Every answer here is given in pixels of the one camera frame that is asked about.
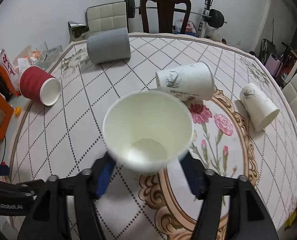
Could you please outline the white cup bamboo print right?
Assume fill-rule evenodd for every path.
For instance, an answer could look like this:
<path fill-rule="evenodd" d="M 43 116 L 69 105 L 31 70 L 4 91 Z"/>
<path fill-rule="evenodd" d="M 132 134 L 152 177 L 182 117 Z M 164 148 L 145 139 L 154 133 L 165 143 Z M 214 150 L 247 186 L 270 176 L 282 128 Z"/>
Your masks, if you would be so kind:
<path fill-rule="evenodd" d="M 250 116 L 255 132 L 266 128 L 280 113 L 272 100 L 253 83 L 241 90 L 240 100 Z"/>

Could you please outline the red ribbed paper cup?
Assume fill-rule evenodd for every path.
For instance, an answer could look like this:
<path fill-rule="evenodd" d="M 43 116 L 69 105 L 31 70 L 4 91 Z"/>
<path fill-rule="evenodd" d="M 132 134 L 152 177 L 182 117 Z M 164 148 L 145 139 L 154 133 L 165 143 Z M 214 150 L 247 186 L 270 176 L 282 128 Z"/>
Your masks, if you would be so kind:
<path fill-rule="evenodd" d="M 23 71 L 19 89 L 25 98 L 45 106 L 53 106 L 61 95 L 60 81 L 38 66 L 30 66 Z"/>

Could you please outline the white cup bamboo print centre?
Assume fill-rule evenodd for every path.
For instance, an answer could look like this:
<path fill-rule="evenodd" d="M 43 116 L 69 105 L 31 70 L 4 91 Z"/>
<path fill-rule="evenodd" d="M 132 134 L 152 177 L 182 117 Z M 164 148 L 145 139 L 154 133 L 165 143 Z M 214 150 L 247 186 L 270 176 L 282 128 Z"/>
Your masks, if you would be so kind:
<path fill-rule="evenodd" d="M 157 90 L 181 101 L 210 100 L 215 92 L 215 80 L 210 66 L 197 62 L 156 72 Z"/>

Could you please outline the white padded chair back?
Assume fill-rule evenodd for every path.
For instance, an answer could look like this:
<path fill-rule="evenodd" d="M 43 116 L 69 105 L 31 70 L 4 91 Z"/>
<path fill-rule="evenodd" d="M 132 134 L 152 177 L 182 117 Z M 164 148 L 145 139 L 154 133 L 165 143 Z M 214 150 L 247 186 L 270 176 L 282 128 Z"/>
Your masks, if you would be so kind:
<path fill-rule="evenodd" d="M 87 8 L 86 23 L 91 36 L 103 31 L 127 28 L 126 3 L 114 2 Z"/>

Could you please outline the white cup bamboo print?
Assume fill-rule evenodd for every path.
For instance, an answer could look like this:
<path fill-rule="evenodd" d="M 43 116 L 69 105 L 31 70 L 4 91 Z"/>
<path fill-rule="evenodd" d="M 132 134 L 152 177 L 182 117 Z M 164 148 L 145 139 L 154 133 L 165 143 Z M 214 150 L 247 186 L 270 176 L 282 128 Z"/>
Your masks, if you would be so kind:
<path fill-rule="evenodd" d="M 240 100 L 250 116 L 255 132 L 266 128 L 280 113 L 272 100 L 253 83 L 241 90 Z"/>
<path fill-rule="evenodd" d="M 157 90 L 181 101 L 210 100 L 215 92 L 215 80 L 210 66 L 197 62 L 156 72 Z"/>

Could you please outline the grey paper cup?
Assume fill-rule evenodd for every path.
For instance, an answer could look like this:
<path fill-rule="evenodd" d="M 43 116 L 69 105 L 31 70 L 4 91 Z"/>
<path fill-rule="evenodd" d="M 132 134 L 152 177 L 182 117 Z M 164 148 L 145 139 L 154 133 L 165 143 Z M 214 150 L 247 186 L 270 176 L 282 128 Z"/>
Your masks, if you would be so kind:
<path fill-rule="evenodd" d="M 131 47 L 127 28 L 107 30 L 90 36 L 87 39 L 87 52 L 93 64 L 130 59 Z"/>

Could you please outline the silver tea box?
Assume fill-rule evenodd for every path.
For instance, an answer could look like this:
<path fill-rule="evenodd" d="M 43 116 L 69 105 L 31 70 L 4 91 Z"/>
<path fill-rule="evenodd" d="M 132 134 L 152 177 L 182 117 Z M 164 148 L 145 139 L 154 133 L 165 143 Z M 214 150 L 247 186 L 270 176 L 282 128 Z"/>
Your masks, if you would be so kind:
<path fill-rule="evenodd" d="M 69 42 L 86 40 L 89 38 L 89 26 L 68 21 Z"/>

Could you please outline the glass ashtray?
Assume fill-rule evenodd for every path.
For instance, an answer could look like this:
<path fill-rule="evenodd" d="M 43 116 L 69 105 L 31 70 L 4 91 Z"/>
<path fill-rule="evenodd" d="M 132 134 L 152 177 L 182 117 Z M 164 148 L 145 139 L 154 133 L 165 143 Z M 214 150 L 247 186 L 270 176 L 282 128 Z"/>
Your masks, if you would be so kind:
<path fill-rule="evenodd" d="M 63 52 L 61 45 L 54 47 L 52 49 L 44 50 L 36 63 L 48 63 L 51 64 L 53 61 L 57 60 Z"/>

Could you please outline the pink suitcase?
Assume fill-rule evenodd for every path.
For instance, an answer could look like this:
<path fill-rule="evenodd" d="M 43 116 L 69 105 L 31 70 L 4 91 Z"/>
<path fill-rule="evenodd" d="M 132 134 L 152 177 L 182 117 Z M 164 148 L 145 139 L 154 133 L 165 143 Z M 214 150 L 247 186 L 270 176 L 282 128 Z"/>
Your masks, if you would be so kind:
<path fill-rule="evenodd" d="M 280 67 L 282 66 L 282 62 L 279 57 L 270 54 L 266 64 L 264 65 L 268 72 L 271 74 L 272 77 L 276 77 Z"/>

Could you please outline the white cup calligraphy print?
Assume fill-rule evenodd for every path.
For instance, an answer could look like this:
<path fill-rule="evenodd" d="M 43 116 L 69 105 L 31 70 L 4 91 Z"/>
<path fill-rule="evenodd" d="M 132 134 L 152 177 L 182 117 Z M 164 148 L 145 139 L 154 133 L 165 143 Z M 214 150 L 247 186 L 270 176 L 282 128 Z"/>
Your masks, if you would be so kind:
<path fill-rule="evenodd" d="M 136 172 L 154 173 L 187 154 L 193 120 L 179 99 L 148 90 L 113 103 L 102 130 L 108 153 L 116 162 Z"/>

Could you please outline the yellow bottle cap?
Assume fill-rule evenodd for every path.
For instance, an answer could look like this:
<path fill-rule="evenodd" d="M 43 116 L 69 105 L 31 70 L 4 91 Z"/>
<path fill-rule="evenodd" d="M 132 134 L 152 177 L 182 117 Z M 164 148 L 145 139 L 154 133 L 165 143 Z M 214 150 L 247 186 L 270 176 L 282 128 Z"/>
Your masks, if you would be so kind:
<path fill-rule="evenodd" d="M 22 108 L 16 107 L 14 110 L 14 116 L 20 116 L 21 112 L 22 112 Z"/>

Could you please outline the dark wooden chair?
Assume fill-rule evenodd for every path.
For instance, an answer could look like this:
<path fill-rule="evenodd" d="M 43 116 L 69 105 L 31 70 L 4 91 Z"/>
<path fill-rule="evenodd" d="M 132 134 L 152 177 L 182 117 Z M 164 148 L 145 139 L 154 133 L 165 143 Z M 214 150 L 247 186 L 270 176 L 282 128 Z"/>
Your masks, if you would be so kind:
<path fill-rule="evenodd" d="M 180 29 L 180 34 L 185 34 L 191 12 L 191 0 L 141 0 L 140 9 L 142 12 L 142 25 L 144 33 L 149 33 L 149 21 L 146 7 L 146 3 L 148 1 L 152 1 L 157 4 L 159 33 L 169 34 L 173 33 L 173 16 L 175 5 L 181 3 L 185 4 L 186 11 Z"/>

